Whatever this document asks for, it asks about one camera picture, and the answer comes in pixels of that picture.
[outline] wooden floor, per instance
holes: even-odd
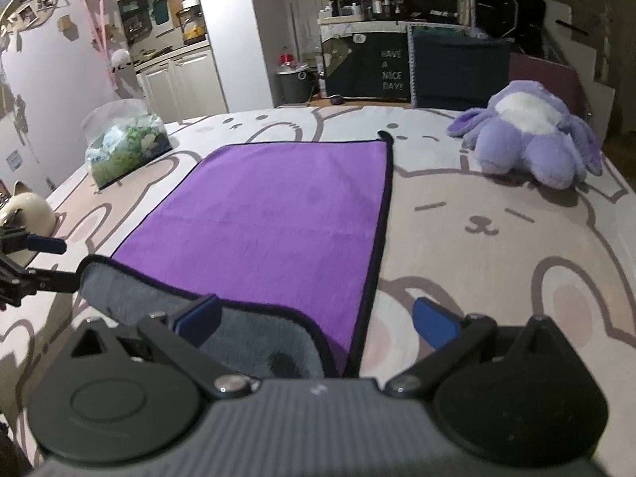
[[[317,100],[312,100],[309,105],[311,107],[325,107],[333,104],[328,98],[318,98]],[[342,105],[355,105],[360,107],[366,105],[381,105],[389,107],[403,107],[405,109],[412,109],[413,107],[410,102],[381,102],[375,100],[345,100],[345,103]]]

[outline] shelf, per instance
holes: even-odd
[[[318,25],[335,25],[336,23],[359,23],[364,20],[364,16],[319,17]]]

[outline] bed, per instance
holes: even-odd
[[[486,178],[446,127],[457,114],[398,107],[250,111],[168,125],[174,150],[102,191],[80,168],[48,199],[68,251],[33,266],[75,270],[112,256],[202,159],[226,145],[370,142],[389,133],[390,208],[357,370],[380,384],[432,348],[413,327],[426,296],[500,324],[551,315],[610,405],[597,457],[610,475],[636,467],[636,199],[604,160],[601,177],[564,192],[521,175]],[[81,296],[37,295],[0,313],[0,411],[32,463],[29,395],[73,327],[100,315]]]

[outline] black bag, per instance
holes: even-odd
[[[512,37],[521,50],[543,57],[543,0],[476,0],[477,26],[496,38]]]

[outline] purple plush toy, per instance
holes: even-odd
[[[521,169],[559,190],[584,181],[587,170],[602,173],[594,131],[535,81],[513,81],[491,98],[488,109],[464,111],[448,135],[463,136],[484,173]]]

